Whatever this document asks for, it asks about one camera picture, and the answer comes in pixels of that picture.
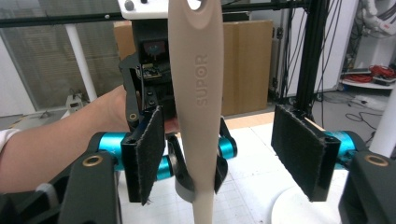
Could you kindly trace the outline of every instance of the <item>white base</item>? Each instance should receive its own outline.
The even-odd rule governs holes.
[[[118,0],[122,17],[126,20],[146,20],[146,19],[165,19],[168,18],[168,0],[147,0],[142,4],[140,0],[132,0],[134,10],[128,11],[125,8],[125,0]],[[188,0],[192,9],[197,9],[201,1]]]

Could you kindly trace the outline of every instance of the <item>shelf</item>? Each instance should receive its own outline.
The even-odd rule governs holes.
[[[368,89],[378,89],[378,90],[393,90],[395,87],[394,83],[389,86],[381,86],[381,85],[374,84],[374,83],[351,82],[348,80],[340,80],[340,83],[344,84],[344,85],[348,85],[348,86],[362,87],[362,88],[368,88]]]

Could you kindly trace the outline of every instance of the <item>hanging hole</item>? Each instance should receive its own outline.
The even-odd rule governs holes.
[[[201,6],[202,1],[206,1],[206,0],[185,0],[185,1],[187,1],[187,3],[189,4],[191,10],[196,10]]]

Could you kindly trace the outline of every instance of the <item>screw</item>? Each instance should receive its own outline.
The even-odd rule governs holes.
[[[131,1],[131,0],[126,0],[124,5],[125,5],[125,9],[126,9],[127,11],[132,11],[132,10],[134,10],[134,2],[133,2],[133,1]]]

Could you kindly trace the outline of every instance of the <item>hand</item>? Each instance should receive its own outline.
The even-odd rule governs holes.
[[[108,117],[113,120],[122,130],[125,132],[129,131],[128,124],[125,120],[125,102],[126,102],[126,91],[122,86],[118,86],[113,91],[102,96],[107,98],[107,113]],[[179,132],[179,126],[177,118],[168,119],[164,123],[166,133],[177,133]]]

